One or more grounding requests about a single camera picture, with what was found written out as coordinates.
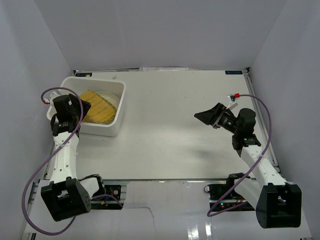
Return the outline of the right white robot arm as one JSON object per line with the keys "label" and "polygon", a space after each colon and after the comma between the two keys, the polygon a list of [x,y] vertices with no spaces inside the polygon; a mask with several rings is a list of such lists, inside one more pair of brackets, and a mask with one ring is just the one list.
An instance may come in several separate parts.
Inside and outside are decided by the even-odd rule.
{"label": "right white robot arm", "polygon": [[248,165],[249,171],[229,177],[225,193],[215,202],[217,206],[225,197],[233,200],[242,196],[255,210],[259,225],[264,229],[298,228],[302,216],[302,191],[296,184],[288,183],[264,158],[264,150],[254,134],[256,113],[242,108],[238,115],[221,103],[213,108],[195,113],[194,117],[213,128],[224,128],[232,133],[232,147]]}

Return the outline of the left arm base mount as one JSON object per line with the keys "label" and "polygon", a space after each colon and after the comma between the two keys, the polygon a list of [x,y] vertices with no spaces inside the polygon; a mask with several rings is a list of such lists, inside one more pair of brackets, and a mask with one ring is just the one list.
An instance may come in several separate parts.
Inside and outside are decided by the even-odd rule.
{"label": "left arm base mount", "polygon": [[103,190],[93,194],[91,210],[121,210],[126,198],[125,185],[105,184]]}

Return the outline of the cream plastic plate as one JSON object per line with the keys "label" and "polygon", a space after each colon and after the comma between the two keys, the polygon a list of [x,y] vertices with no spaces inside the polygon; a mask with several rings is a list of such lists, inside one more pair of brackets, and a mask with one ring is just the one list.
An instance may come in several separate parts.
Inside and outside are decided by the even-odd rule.
{"label": "cream plastic plate", "polygon": [[116,95],[106,91],[98,91],[97,94],[106,99],[108,102],[110,102],[116,110],[118,109],[120,99]]}

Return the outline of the rectangular bamboo woven tray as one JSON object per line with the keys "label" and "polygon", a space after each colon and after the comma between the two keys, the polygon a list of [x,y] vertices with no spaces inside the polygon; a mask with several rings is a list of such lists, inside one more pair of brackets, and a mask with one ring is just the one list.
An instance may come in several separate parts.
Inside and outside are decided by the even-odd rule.
{"label": "rectangular bamboo woven tray", "polygon": [[114,121],[116,107],[98,93],[88,90],[80,95],[80,99],[91,104],[83,122],[107,125]]}

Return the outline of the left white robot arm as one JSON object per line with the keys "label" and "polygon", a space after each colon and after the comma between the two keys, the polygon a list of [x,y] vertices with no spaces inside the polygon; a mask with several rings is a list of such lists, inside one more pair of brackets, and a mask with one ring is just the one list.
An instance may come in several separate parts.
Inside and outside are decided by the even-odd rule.
{"label": "left white robot arm", "polygon": [[41,188],[41,197],[52,218],[62,221],[91,211],[92,198],[105,196],[106,187],[99,174],[79,179],[76,171],[79,122],[91,105],[73,94],[52,92],[50,125],[54,140],[53,171],[47,186]]}

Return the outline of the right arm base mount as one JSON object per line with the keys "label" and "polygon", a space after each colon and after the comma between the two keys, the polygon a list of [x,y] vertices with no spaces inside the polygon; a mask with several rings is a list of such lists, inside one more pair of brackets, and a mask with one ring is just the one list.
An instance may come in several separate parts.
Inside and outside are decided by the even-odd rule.
{"label": "right arm base mount", "polygon": [[[211,183],[206,185],[203,190],[209,195],[210,208],[234,185],[236,180],[239,180],[243,175],[243,173],[232,173],[224,183]],[[245,200],[245,198],[236,193],[235,190],[218,203],[211,212],[217,213],[229,208],[232,208],[230,212],[254,211],[254,208]]]}

